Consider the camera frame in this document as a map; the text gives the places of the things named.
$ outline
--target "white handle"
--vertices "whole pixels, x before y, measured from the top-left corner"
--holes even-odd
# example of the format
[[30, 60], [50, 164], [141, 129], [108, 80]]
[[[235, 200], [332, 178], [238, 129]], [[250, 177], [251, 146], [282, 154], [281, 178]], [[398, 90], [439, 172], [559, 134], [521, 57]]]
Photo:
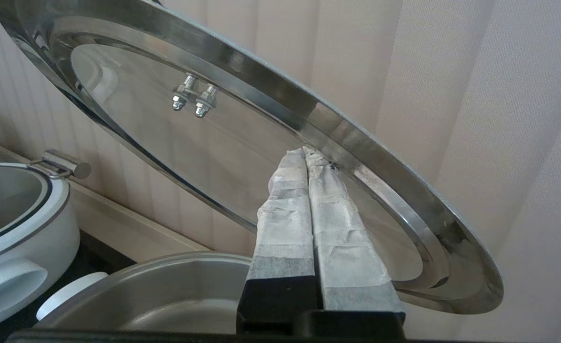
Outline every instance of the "white handle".
[[77, 293], [80, 293], [89, 285], [104, 279], [108, 275], [109, 274], [105, 272], [88, 274], [59, 289], [50, 298], [48, 298], [41, 307], [39, 307], [39, 310], [37, 310], [37, 314], [35, 315], [37, 317], [37, 321], [41, 321], [43, 317], [48, 315], [65, 301], [69, 300], [69, 298], [73, 297]]
[[48, 271], [28, 259], [0, 263], [0, 312], [33, 294], [46, 280]]

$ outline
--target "glass lid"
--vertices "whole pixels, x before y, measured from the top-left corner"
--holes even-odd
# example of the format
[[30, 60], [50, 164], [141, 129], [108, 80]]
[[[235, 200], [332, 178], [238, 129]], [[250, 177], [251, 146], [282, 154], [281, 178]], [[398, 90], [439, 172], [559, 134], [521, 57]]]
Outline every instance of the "glass lid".
[[0, 236], [37, 211], [48, 190], [47, 180], [36, 172], [0, 166]]
[[500, 304], [492, 258], [369, 132], [303, 85], [146, 0], [0, 0], [0, 22], [72, 102], [144, 161], [255, 232], [287, 150], [343, 172], [400, 297], [476, 314]]

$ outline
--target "black countertop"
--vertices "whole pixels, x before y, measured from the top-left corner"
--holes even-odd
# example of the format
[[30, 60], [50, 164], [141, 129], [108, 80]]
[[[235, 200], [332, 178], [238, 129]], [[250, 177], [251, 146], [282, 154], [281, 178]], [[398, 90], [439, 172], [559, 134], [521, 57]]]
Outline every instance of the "black countertop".
[[39, 307], [63, 286], [90, 273], [107, 272], [111, 274], [134, 263], [133, 260], [94, 237], [81, 232], [80, 249], [67, 271], [43, 295], [12, 317], [0, 322], [0, 343], [6, 341], [13, 332], [35, 325], [37, 323], [35, 314]]

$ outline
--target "wall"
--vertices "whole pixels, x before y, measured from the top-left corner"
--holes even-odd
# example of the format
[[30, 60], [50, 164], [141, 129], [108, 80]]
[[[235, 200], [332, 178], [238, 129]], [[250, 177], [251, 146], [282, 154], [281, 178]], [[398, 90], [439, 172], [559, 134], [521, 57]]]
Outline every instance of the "wall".
[[[166, 0], [285, 70], [387, 144], [495, 257], [505, 300], [408, 306], [413, 337], [561, 341], [561, 2]], [[209, 247], [253, 237], [94, 126], [0, 28], [0, 144], [89, 161], [84, 184]]]

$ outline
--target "stainless steel pot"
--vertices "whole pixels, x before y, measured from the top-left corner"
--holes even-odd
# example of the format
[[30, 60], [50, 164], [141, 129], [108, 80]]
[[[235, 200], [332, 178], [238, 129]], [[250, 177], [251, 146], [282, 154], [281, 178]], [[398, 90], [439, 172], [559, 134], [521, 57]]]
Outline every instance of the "stainless steel pot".
[[139, 263], [92, 284], [36, 328], [235, 333], [250, 258], [188, 252]]

